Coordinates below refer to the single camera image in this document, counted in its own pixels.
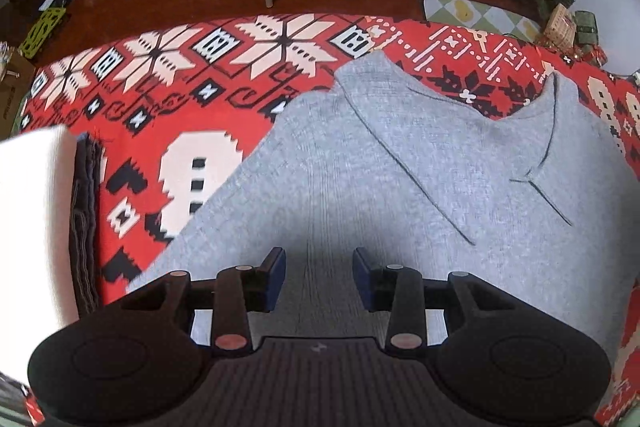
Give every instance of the round black pad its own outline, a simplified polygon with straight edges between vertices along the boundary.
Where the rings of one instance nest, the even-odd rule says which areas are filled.
[[[463,405],[500,423],[586,415],[607,388],[609,360],[580,331],[541,315],[472,321],[442,343],[438,375]]]
[[[192,390],[200,350],[157,313],[84,318],[41,343],[28,377],[45,415],[76,424],[153,417]]]

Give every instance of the cardboard box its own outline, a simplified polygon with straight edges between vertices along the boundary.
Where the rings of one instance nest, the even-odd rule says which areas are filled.
[[[6,67],[4,78],[0,78],[0,140],[11,136],[14,121],[22,107],[22,99],[31,89],[36,68],[15,49]]]

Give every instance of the gift box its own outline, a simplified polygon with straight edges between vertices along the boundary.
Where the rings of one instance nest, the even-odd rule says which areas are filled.
[[[556,6],[551,13],[544,34],[563,53],[568,54],[572,51],[575,39],[575,22],[565,6],[562,4]]]
[[[596,16],[591,12],[577,11],[574,13],[575,21],[575,41],[581,46],[590,44],[596,46],[599,44],[598,25]]]
[[[587,44],[582,47],[582,61],[597,68],[603,67],[609,59],[604,50],[597,44]]]

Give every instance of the white cloth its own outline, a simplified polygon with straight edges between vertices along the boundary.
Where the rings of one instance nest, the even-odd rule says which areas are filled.
[[[64,126],[0,142],[0,371],[24,383],[35,347],[78,320],[68,251],[75,156]]]

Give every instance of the red patterned blanket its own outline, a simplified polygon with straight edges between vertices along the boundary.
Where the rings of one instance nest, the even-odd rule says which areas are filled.
[[[526,42],[436,23],[334,14],[147,32],[40,70],[22,118],[23,130],[63,123],[104,144],[97,244],[104,301],[124,294],[291,100],[330,89],[337,68],[372,50],[494,119],[532,102],[558,70],[609,124],[640,175],[635,86]],[[631,371],[633,360],[640,367],[638,293],[623,344],[626,365],[617,368],[617,405],[603,411],[608,416],[640,389],[640,371]]]

